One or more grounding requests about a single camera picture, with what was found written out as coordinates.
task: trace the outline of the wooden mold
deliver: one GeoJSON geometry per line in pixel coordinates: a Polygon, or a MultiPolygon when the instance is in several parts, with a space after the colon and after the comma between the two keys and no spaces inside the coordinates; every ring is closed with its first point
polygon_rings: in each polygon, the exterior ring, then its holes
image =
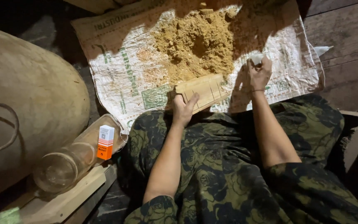
{"type": "Polygon", "coordinates": [[[193,109],[193,114],[195,114],[226,99],[228,94],[220,86],[222,81],[222,74],[210,74],[178,83],[175,85],[175,91],[177,94],[182,94],[185,103],[191,99],[194,93],[200,94],[200,99],[193,109]]]}

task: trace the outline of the yellow powder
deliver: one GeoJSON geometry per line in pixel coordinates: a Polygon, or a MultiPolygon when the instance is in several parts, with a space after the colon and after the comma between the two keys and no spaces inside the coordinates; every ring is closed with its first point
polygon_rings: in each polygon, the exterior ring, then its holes
{"type": "Polygon", "coordinates": [[[208,74],[231,74],[233,34],[228,26],[233,12],[201,9],[184,18],[162,23],[153,33],[157,51],[169,56],[165,81],[176,84],[208,74]]]}

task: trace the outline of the dark floor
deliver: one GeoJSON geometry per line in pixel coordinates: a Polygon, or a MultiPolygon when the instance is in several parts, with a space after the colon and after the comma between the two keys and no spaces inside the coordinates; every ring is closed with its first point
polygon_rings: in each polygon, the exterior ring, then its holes
{"type": "MultiPolygon", "coordinates": [[[[326,75],[321,95],[339,109],[358,111],[358,0],[299,0],[298,4],[309,42],[334,46],[321,56],[326,75]]],[[[70,25],[70,20],[87,16],[93,14],[61,0],[0,3],[0,30],[56,53],[77,69],[91,98],[91,124],[106,111],[95,95],[87,60],[70,25]]],[[[122,223],[129,203],[116,181],[90,222],[122,223]]]]}

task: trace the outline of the left hand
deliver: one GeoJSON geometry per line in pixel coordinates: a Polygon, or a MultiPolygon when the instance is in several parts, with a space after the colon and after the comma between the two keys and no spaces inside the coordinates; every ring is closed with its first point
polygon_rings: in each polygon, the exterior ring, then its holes
{"type": "Polygon", "coordinates": [[[194,105],[197,103],[200,95],[198,93],[193,94],[191,99],[185,104],[183,101],[183,96],[178,94],[172,101],[173,104],[173,125],[179,125],[182,128],[185,128],[190,122],[193,115],[194,105]]]}

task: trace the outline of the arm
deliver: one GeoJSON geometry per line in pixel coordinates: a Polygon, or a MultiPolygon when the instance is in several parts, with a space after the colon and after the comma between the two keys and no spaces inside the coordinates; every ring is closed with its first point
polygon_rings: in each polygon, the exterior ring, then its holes
{"type": "Polygon", "coordinates": [[[181,173],[182,133],[192,117],[193,108],[198,99],[197,93],[187,104],[184,103],[181,95],[174,98],[172,126],[151,170],[143,204],[157,196],[166,195],[172,198],[175,196],[181,173]]]}
{"type": "Polygon", "coordinates": [[[260,68],[257,68],[251,60],[248,60],[247,64],[251,81],[255,132],[264,168],[280,163],[301,163],[294,146],[276,120],[264,94],[266,84],[272,74],[271,60],[265,56],[260,68]]]}

